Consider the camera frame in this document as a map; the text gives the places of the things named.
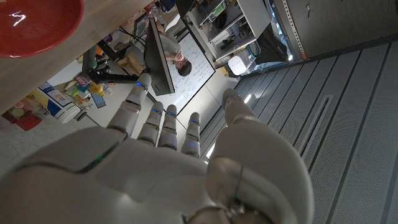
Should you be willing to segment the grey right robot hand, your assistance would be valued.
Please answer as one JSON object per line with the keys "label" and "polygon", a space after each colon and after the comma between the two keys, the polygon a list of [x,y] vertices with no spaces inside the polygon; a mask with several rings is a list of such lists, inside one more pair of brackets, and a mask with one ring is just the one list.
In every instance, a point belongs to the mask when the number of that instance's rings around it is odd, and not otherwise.
{"label": "grey right robot hand", "polygon": [[1,179],[2,223],[311,223],[300,154],[233,90],[226,127],[200,159],[199,115],[177,147],[173,106],[156,103],[131,133],[151,83],[143,73],[107,127],[82,129],[26,157]]}

